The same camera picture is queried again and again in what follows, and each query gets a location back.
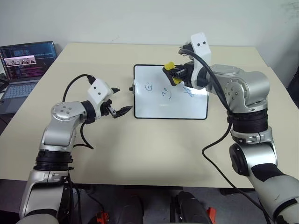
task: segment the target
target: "white wall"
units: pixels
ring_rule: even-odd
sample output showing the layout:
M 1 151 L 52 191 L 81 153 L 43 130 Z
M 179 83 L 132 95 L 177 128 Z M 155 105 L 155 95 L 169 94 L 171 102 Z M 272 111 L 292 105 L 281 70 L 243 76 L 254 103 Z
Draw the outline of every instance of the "white wall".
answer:
M 0 0 L 2 46 L 182 44 L 199 31 L 210 45 L 256 46 L 285 86 L 298 67 L 298 0 Z

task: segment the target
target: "laptop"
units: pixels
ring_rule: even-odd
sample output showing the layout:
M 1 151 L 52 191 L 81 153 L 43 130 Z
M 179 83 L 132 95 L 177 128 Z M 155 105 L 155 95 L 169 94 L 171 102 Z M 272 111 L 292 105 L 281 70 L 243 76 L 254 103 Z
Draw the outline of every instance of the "laptop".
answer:
M 0 99 L 0 114 L 16 113 L 56 58 L 53 41 L 0 47 L 9 82 Z

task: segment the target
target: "laptop keyboard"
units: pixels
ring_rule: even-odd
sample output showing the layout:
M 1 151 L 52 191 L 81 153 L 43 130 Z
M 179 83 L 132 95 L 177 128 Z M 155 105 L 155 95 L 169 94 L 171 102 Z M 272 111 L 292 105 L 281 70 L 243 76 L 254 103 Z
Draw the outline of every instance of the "laptop keyboard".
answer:
M 5 91 L 5 96 L 3 97 L 3 99 L 27 97 L 31 93 L 35 85 L 36 83 L 28 85 L 10 86 L 9 89 Z

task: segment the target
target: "whiteboard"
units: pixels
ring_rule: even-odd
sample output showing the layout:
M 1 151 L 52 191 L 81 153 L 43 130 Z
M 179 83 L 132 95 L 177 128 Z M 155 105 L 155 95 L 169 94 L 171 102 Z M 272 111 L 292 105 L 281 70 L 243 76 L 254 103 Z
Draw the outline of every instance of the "whiteboard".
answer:
M 206 119 L 208 92 L 172 86 L 162 65 L 134 66 L 134 115 L 136 118 Z

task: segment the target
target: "beige table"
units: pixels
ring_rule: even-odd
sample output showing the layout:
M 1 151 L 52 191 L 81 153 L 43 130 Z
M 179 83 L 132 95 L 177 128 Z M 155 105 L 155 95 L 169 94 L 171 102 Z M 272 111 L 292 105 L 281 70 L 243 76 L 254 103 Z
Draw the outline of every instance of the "beige table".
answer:
M 211 47 L 212 63 L 258 70 L 271 83 L 269 124 L 277 147 L 279 168 L 299 178 L 299 112 L 271 68 L 252 47 Z M 67 84 L 82 73 L 93 74 L 121 92 L 112 98 L 113 107 L 133 105 L 128 91 L 133 81 L 133 65 L 184 63 L 178 46 L 71 43 L 22 105 L 0 137 L 0 178 L 26 180 L 38 153 L 42 133 L 50 121 L 51 107 L 62 100 Z M 77 81 L 67 101 L 83 101 L 87 80 Z M 118 119 L 106 116 L 85 127 L 85 137 L 95 147 L 73 150 L 72 179 L 78 183 L 176 185 L 228 187 L 204 160 L 201 149 L 218 139 L 227 128 L 226 111 L 218 98 L 210 95 L 206 120 L 135 119 L 133 110 Z M 238 187 L 251 187 L 237 175 L 228 149 L 227 137 L 209 149 L 210 156 Z

